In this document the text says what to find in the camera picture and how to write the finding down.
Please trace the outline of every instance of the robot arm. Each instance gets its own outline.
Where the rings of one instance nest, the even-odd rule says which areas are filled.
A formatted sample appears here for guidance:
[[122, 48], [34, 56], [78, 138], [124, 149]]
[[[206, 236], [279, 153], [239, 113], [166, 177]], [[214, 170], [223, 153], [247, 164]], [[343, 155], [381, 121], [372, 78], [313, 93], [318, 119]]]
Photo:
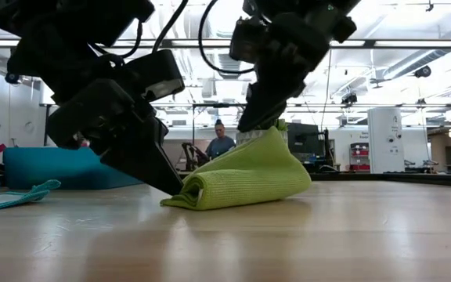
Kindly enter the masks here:
[[[330, 41], [354, 32], [346, 14], [358, 2], [244, 1], [251, 18], [236, 23], [230, 56], [253, 63], [258, 80], [250, 85], [240, 131], [268, 128], [286, 100], [300, 95]], [[60, 108], [49, 117], [47, 134], [57, 146], [78, 149], [80, 132], [104, 164], [174, 195], [182, 181], [161, 147], [168, 129], [150, 102], [181, 92], [182, 76], [171, 51], [157, 46], [124, 61], [138, 48], [142, 23], [153, 11], [149, 0], [7, 0], [0, 1], [0, 28], [21, 37], [8, 72], [41, 77], [54, 91]], [[97, 45], [111, 47], [134, 19], [132, 51], [119, 56]]]

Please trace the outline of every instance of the white wall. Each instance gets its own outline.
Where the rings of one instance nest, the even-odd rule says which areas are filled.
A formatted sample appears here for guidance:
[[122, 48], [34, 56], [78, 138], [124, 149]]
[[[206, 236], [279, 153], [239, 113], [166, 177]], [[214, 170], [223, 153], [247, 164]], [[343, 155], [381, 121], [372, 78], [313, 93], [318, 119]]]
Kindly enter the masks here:
[[45, 134], [45, 108], [39, 106], [41, 94], [26, 85], [11, 86], [0, 75], [0, 144], [42, 146]]
[[[193, 138], [191, 128], [169, 128], [170, 132], [165, 139], [187, 139]], [[227, 128], [226, 135], [235, 139], [237, 130]], [[415, 162], [416, 165], [422, 165], [424, 160], [429, 158], [425, 131], [422, 128], [404, 128], [403, 146], [405, 151], [405, 159]], [[194, 132], [195, 139], [212, 140], [215, 138], [215, 130], [213, 128], [197, 128]], [[330, 139], [335, 140], [335, 163], [341, 164], [341, 170], [345, 170], [349, 165], [349, 146], [352, 143], [368, 142], [368, 127], [363, 128], [338, 128], [330, 129]]]
[[[427, 139], [422, 128], [403, 128], [403, 147], [405, 159], [422, 165], [429, 158]], [[368, 128], [339, 128], [330, 130], [330, 139], [335, 140], [335, 162], [341, 164], [341, 170], [349, 165], [349, 146], [352, 143], [367, 143]]]

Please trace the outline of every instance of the duct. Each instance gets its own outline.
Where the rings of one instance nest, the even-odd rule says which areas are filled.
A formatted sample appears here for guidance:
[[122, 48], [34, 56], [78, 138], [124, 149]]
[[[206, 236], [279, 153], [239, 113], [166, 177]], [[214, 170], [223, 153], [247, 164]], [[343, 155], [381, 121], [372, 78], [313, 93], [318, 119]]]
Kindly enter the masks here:
[[346, 84], [342, 85], [336, 92], [330, 95], [333, 99], [335, 95], [340, 92], [349, 93], [351, 91], [356, 92], [356, 94], [364, 95], [368, 92], [366, 83], [368, 82], [368, 76], [373, 72], [372, 69], [365, 70], [359, 76], [348, 81]]
[[[219, 38], [230, 39], [233, 35], [231, 33], [217, 31], [216, 35]], [[228, 71], [239, 71], [241, 67], [241, 62], [231, 59], [228, 53], [226, 54], [218, 54], [217, 55], [218, 65], [223, 70]], [[224, 74], [218, 73], [224, 79], [238, 79], [240, 78], [240, 74]]]
[[[451, 39], [451, 31], [444, 35], [442, 39]], [[405, 74], [418, 70], [419, 68], [445, 56], [450, 52], [451, 49], [415, 52], [414, 54], [407, 56], [404, 60], [401, 60], [396, 65], [386, 69], [383, 72], [382, 77], [384, 78], [384, 80], [399, 78]]]
[[[444, 12], [451, 12], [451, 2], [446, 2], [446, 3], [442, 3], [442, 2], [435, 2], [433, 3], [434, 5], [434, 9], [442, 9]], [[428, 3], [427, 1], [424, 3], [384, 3], [384, 4], [380, 4], [381, 8], [392, 8], [392, 9], [396, 9], [398, 7], [403, 7], [405, 9], [412, 9], [412, 8], [418, 8], [418, 9], [422, 9], [425, 10], [428, 8]]]
[[201, 97], [203, 99], [211, 99], [212, 96], [217, 96], [217, 90], [215, 89], [215, 81], [206, 79], [203, 81], [203, 89], [201, 90]]
[[[381, 28], [382, 24], [384, 23], [384, 21], [387, 17], [388, 17], [388, 14], [379, 16], [379, 18], [373, 23], [372, 27], [366, 32], [366, 34], [365, 34], [365, 36], [363, 36], [363, 38], [369, 38], [375, 32], [377, 32], [379, 30], [379, 28]], [[371, 50], [371, 52], [372, 53], [370, 54], [370, 57], [371, 57], [372, 66], [373, 66], [373, 50]], [[367, 77], [371, 72], [373, 72], [373, 69], [366, 70], [365, 72], [360, 74], [360, 76], [353, 78], [346, 84], [342, 85], [336, 92], [333, 92], [332, 94], [330, 94], [330, 98], [333, 99], [335, 95], [337, 95], [339, 92], [342, 92], [344, 90], [346, 90], [346, 92], [347, 92], [349, 89], [353, 89], [355, 87], [358, 88], [359, 86], [366, 85], [366, 81], [363, 81], [361, 78]]]

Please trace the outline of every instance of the desk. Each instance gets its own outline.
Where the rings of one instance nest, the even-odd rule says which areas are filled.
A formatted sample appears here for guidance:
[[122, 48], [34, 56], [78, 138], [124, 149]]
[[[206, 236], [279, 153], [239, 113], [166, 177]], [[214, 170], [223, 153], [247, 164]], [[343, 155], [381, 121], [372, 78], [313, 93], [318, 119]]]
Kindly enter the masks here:
[[162, 208], [146, 186], [0, 211], [0, 281], [451, 281], [451, 187], [324, 182], [286, 201]]

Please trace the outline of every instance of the cable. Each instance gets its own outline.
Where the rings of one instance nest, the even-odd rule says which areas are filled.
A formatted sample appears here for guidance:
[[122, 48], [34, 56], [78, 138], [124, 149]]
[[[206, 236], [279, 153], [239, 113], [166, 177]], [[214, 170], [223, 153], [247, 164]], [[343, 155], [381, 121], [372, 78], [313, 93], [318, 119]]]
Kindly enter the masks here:
[[188, 2], [189, 2], [189, 0], [182, 0], [182, 2], [180, 2], [179, 7], [176, 9], [175, 13], [173, 13], [173, 16], [171, 16], [171, 18], [167, 22], [167, 24], [163, 27], [163, 30], [161, 31], [160, 35], [157, 37], [156, 42], [154, 42], [153, 53], [157, 52], [157, 50], [160, 48], [160, 45], [163, 42], [164, 37], [170, 31], [170, 28], [175, 24], [175, 22], [177, 21], [177, 19], [180, 16], [180, 14], [182, 14], [182, 12], [184, 11], [184, 8], [187, 6]]
[[325, 110], [327, 110], [328, 92], [330, 87], [330, 68], [332, 67], [332, 49], [328, 52], [328, 75], [327, 75], [327, 97], [323, 105], [323, 116], [321, 117], [321, 131], [323, 130], [323, 121], [325, 120]]
[[142, 21], [139, 20], [139, 24], [137, 25], [137, 38], [135, 39], [135, 45], [133, 45], [132, 49], [128, 51], [126, 54], [121, 55], [123, 59], [129, 58], [131, 55], [137, 52], [137, 49], [140, 47], [140, 41], [142, 40], [142, 32], [143, 32]]
[[199, 46], [200, 49], [200, 54], [201, 54], [201, 58], [203, 58], [203, 61], [214, 71], [218, 71], [221, 72], [223, 74], [247, 74], [250, 73], [252, 71], [254, 71], [254, 68], [251, 69], [247, 69], [247, 70], [223, 70], [219, 67], [216, 67], [213, 63], [211, 63], [206, 54], [204, 53], [204, 47], [203, 47], [203, 29], [204, 29], [204, 24], [206, 23], [208, 14], [211, 11], [211, 8], [213, 8], [213, 6], [217, 3], [218, 0], [211, 0], [210, 4], [208, 4], [207, 8], [204, 10], [203, 16], [201, 17], [201, 21], [200, 21], [200, 27], [198, 29], [197, 32], [197, 44]]
[[[139, 20], [139, 24], [137, 25], [137, 37], [135, 38], [135, 44], [133, 45], [132, 49], [130, 49], [130, 51], [128, 51], [124, 55], [121, 55], [121, 58], [127, 59], [131, 55], [135, 54], [135, 52], [137, 52], [137, 49], [140, 47], [140, 42], [142, 41], [142, 32], [143, 32], [143, 26], [142, 26], [142, 22]], [[97, 52], [99, 52], [99, 53], [101, 53], [103, 55], [106, 55], [106, 54], [115, 55], [115, 54], [107, 52], [102, 47], [98, 46], [97, 44], [91, 44], [90, 46], [95, 51], [97, 51]]]
[[12, 85], [8, 84], [8, 144], [12, 141]]
[[[429, 156], [429, 139], [428, 139], [428, 128], [426, 127], [426, 123], [428, 122], [426, 118], [424, 118], [424, 108], [420, 109], [420, 116], [422, 118], [422, 132], [424, 135], [424, 140], [426, 141], [426, 153], [428, 153], [428, 161], [432, 161], [431, 156]], [[429, 167], [429, 172], [433, 172], [433, 168]]]
[[81, 7], [78, 7], [76, 9], [71, 10], [63, 10], [59, 12], [52, 12], [52, 13], [46, 13], [44, 15], [37, 16], [34, 18], [29, 24], [27, 31], [24, 33], [27, 34], [28, 39], [30, 40], [29, 46], [33, 49], [34, 53], [38, 55], [38, 57], [45, 63], [47, 63], [50, 66], [53, 66], [55, 68], [58, 68], [60, 70], [76, 70], [76, 69], [83, 69], [85, 67], [94, 67], [97, 65], [100, 65], [102, 63], [109, 63], [112, 62], [115, 64], [116, 67], [121, 67], [124, 65], [124, 60], [122, 56], [111, 54], [108, 52], [105, 52], [103, 49], [101, 49], [99, 46], [93, 47], [95, 50], [99, 52], [104, 52], [99, 57], [96, 57], [94, 59], [89, 60], [82, 60], [76, 63], [69, 63], [65, 64], [59, 60], [54, 60], [53, 58], [48, 57], [43, 50], [38, 48], [38, 44], [36, 44], [35, 35], [38, 31], [40, 31], [41, 27], [45, 26], [45, 23], [47, 21], [53, 20], [60, 16], [67, 16], [71, 13], [78, 13], [81, 12]]
[[314, 125], [318, 125], [316, 123], [316, 120], [314, 119], [314, 115], [311, 113], [311, 109], [309, 108], [309, 105], [307, 104], [307, 100], [305, 99], [304, 93], [302, 93], [301, 96], [302, 96], [302, 99], [304, 99], [304, 104], [307, 107], [308, 114], [311, 115], [312, 122], [314, 122]]

